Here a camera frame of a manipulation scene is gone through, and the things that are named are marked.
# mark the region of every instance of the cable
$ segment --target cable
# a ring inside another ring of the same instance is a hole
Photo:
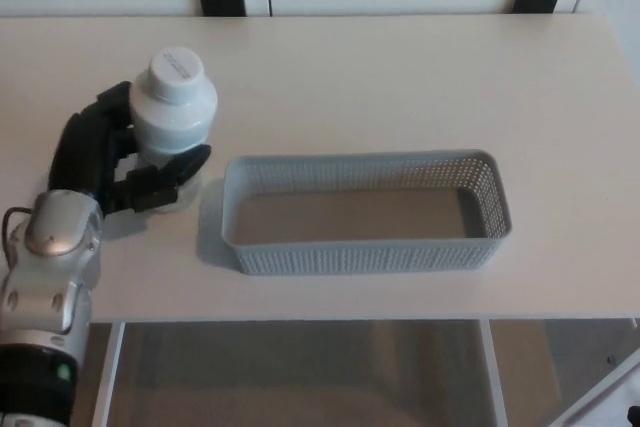
[[[9,220],[16,212],[30,214],[31,209],[26,207],[10,207],[2,217],[2,250],[4,252],[5,259],[7,259],[7,266],[9,265]]]

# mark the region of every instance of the basket bottom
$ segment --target basket bottom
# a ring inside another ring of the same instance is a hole
[[[352,191],[254,196],[242,203],[236,245],[485,237],[467,189]]]

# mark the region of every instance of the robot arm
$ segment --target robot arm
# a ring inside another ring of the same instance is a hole
[[[178,188],[210,154],[199,145],[163,168],[148,166],[115,181],[120,159],[137,151],[123,82],[67,122],[48,190],[31,216],[8,234],[9,273],[0,290],[0,427],[57,427],[70,422],[100,277],[104,216],[173,203]]]

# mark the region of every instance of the white bottle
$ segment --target white bottle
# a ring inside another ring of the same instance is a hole
[[[162,167],[174,155],[206,142],[218,95],[195,52],[167,47],[153,56],[147,70],[133,82],[129,101],[138,165]],[[156,210],[186,207],[199,187],[198,174],[180,188],[178,202]]]

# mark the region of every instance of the white table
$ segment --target white table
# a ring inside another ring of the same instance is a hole
[[[43,189],[69,115],[160,47],[196,50],[218,88],[202,202],[107,219],[96,321],[640,316],[640,109],[603,19],[3,19],[0,39],[2,209]],[[493,154],[507,192],[513,233],[485,268],[228,268],[215,212],[234,157],[455,148]]]

